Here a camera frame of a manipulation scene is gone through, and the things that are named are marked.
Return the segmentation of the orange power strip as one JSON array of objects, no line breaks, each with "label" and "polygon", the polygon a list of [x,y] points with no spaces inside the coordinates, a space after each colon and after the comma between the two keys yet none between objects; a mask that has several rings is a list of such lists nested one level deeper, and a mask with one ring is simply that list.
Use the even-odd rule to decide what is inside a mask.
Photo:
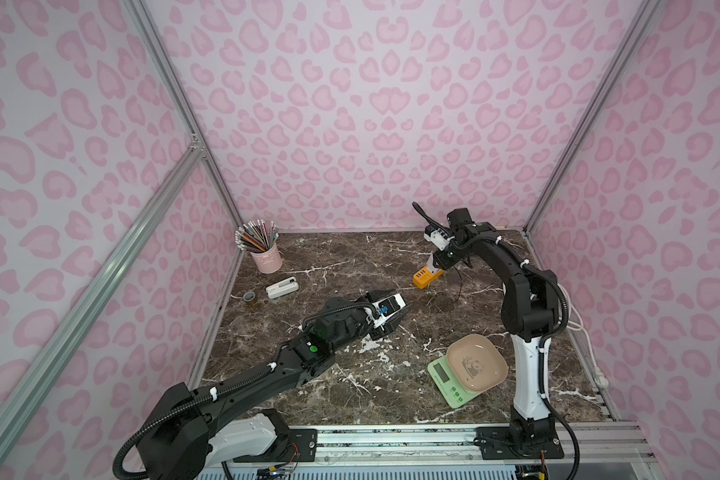
[{"label": "orange power strip", "polygon": [[412,281],[417,288],[424,289],[442,276],[443,273],[444,271],[440,268],[425,265],[413,275]]}]

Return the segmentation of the green electronic scale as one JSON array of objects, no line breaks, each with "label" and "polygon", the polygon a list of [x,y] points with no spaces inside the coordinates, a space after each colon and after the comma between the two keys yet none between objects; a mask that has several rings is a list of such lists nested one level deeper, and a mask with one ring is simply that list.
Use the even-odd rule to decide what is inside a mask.
[{"label": "green electronic scale", "polygon": [[427,365],[427,372],[453,410],[461,408],[484,392],[478,390],[481,383],[477,380],[484,373],[484,365],[471,356],[454,362],[441,356]]}]

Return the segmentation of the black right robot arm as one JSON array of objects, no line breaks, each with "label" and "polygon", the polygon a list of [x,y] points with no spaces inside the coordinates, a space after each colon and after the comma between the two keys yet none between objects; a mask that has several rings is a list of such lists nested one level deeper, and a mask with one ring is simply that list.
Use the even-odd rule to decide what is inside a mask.
[{"label": "black right robot arm", "polygon": [[542,270],[520,256],[488,222],[472,219],[466,208],[447,214],[447,225],[430,217],[416,202],[413,209],[427,222],[425,236],[436,246],[433,267],[449,270],[459,263],[482,259],[501,280],[504,297],[500,319],[513,342],[515,396],[510,421],[500,427],[480,427],[473,444],[485,460],[562,459],[557,434],[563,427],[572,442],[567,477],[579,473],[581,448],[574,429],[550,402],[548,357],[551,341],[569,324],[570,308],[554,272]]}]

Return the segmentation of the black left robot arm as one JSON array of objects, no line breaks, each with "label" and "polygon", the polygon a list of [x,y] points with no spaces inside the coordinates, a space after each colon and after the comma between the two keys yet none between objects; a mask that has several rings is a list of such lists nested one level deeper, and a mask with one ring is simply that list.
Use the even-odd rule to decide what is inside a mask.
[{"label": "black left robot arm", "polygon": [[278,394],[303,386],[335,362],[347,345],[393,333],[408,305],[391,290],[356,300],[333,297],[304,318],[302,330],[276,347],[271,359],[210,386],[168,388],[143,425],[115,454],[118,479],[193,479],[212,452],[210,443],[240,415]]}]

